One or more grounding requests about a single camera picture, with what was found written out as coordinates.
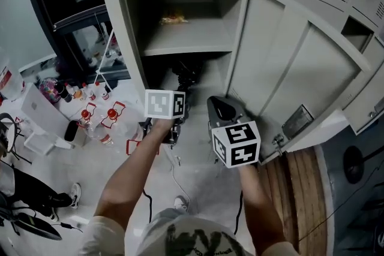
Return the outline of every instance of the open cabinet door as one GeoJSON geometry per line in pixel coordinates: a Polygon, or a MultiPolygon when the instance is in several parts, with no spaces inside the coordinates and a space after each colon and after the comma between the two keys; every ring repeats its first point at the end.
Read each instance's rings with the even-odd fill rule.
{"type": "Polygon", "coordinates": [[[243,4],[226,91],[255,117],[262,162],[336,110],[333,103],[370,66],[336,29],[293,0],[243,4]]]}

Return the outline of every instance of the locker vent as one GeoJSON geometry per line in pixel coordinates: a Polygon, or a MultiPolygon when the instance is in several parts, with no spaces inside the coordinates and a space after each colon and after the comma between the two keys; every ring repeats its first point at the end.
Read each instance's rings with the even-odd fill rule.
{"type": "Polygon", "coordinates": [[[380,19],[383,19],[384,16],[384,5],[380,1],[379,7],[377,8],[376,15],[380,17],[380,19]]]}

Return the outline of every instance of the wooden floor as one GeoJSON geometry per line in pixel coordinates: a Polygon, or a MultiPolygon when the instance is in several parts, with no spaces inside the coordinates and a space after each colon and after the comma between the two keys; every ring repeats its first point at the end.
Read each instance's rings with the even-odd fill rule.
{"type": "Polygon", "coordinates": [[[286,239],[301,256],[325,256],[326,222],[316,228],[326,219],[326,212],[314,150],[284,154],[259,166],[259,171],[283,222],[286,239]]]}

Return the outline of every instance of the hand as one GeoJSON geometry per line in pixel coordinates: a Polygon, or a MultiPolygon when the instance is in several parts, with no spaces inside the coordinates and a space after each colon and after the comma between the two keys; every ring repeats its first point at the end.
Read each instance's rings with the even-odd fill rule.
{"type": "Polygon", "coordinates": [[[160,129],[162,131],[168,131],[175,123],[174,119],[158,119],[154,125],[154,129],[160,129]]]}

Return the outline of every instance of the black round base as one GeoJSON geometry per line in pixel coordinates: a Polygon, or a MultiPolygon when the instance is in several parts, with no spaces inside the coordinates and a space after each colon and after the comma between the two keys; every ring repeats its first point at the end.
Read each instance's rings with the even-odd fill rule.
{"type": "Polygon", "coordinates": [[[344,152],[344,174],[348,182],[355,184],[362,179],[364,174],[364,163],[362,159],[362,153],[356,146],[350,146],[344,152]]]}

